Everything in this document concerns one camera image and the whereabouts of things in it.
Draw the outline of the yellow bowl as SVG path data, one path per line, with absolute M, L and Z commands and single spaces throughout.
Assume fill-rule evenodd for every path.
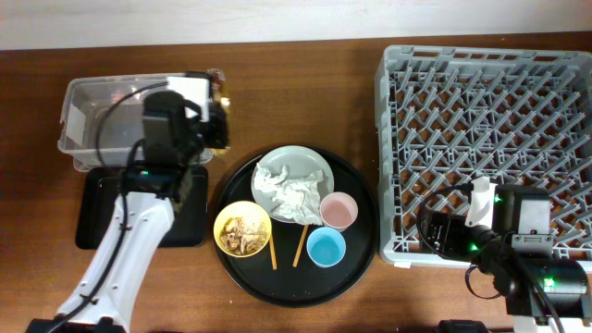
M 263 221 L 265 223 L 265 227 L 267 228 L 267 231 L 268 231 L 267 241 L 265 244 L 265 246 L 266 246 L 269 242 L 270 233 L 272 233 L 271 219 L 270 219 L 270 216 L 268 215 L 268 213 L 266 212 L 266 210 L 254 202 L 238 201 L 235 203 L 231 203 L 228 206 L 224 207 L 220 211 L 220 213 L 216 216 L 216 220 L 214 223 L 214 230 L 213 230 L 214 239 L 215 239 L 217 247 L 223 253 L 225 253 L 227 255 L 230 255 L 230 256 L 233 256 L 236 258 L 246 258 L 246 257 L 253 256 L 253 255 L 261 252 L 265 246 L 262 249 L 260 249 L 259 251 L 257 251 L 256 253 L 253 253 L 251 255 L 236 256 L 234 254 L 229 253 L 223 247 L 223 245 L 219 239 L 219 233 L 220 233 L 221 229 L 223 228 L 224 224 L 226 223 L 226 221 L 231 217 L 247 217 L 247 218 Z

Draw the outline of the white napkin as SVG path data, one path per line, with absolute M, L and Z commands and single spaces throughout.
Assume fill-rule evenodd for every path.
M 273 218 L 300 225 L 321 226 L 318 184 L 323 180 L 321 169 L 306 177 L 290 179 L 286 165 L 279 174 L 273 174 L 269 168 L 258 164 L 254 171 L 253 186 L 257 191 L 271 195 L 270 215 Z

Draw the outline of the pink cup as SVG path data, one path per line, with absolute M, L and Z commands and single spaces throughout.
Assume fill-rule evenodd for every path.
M 342 232 L 355 222 L 358 205 L 348 193 L 332 192 L 322 200 L 320 215 L 325 227 Z

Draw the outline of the grey plate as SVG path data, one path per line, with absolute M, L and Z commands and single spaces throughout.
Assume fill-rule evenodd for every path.
M 278 147 L 265 154 L 258 162 L 256 162 L 254 171 L 258 164 L 269 168 L 273 174 L 279 174 L 281 168 L 286 165 L 289 168 L 290 179 L 306 177 L 312 172 L 321 169 L 324 174 L 324 180 L 318 184 L 321 202 L 335 189 L 335 177 L 331 166 L 325 157 L 311 148 L 299 145 Z M 270 210 L 272 208 L 272 202 L 270 200 L 271 195 L 263 194 L 254 188 L 254 171 L 251 180 L 253 198 L 255 202 L 262 206 L 270 215 Z M 275 220 L 283 223 L 296 224 L 289 221 Z

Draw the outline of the food scraps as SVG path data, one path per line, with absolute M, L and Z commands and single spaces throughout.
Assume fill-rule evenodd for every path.
M 236 256 L 247 256 L 262 249 L 268 231 L 263 221 L 247 217 L 231 217 L 219 233 L 223 247 Z

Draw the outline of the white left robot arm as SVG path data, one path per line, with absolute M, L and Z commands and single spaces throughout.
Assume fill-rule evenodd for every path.
M 162 239 L 177 220 L 204 225 L 206 151 L 229 147 L 228 95 L 218 68 L 190 71 L 140 89 L 143 135 L 123 166 L 108 228 L 72 294 L 30 332 L 127 332 L 134 304 Z

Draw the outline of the brown snack wrapper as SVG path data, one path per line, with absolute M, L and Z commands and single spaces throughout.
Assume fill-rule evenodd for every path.
M 211 77 L 212 101 L 218 103 L 225 112 L 229 111 L 230 99 L 227 92 L 226 75 L 220 68 L 209 68 L 206 73 Z

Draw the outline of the blue cup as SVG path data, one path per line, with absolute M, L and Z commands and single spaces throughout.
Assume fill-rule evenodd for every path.
M 338 264 L 347 251 L 346 241 L 333 228 L 316 228 L 306 241 L 306 251 L 315 265 L 329 268 Z

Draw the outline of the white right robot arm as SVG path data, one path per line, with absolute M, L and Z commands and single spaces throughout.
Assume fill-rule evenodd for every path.
M 591 287 L 583 267 L 543 253 L 521 253 L 512 247 L 517 232 L 464 225 L 463 216 L 441 212 L 418 214 L 422 243 L 444 259 L 468 262 L 464 283 L 477 298 L 471 275 L 493 277 L 496 293 L 504 298 L 514 332 L 589 332 Z

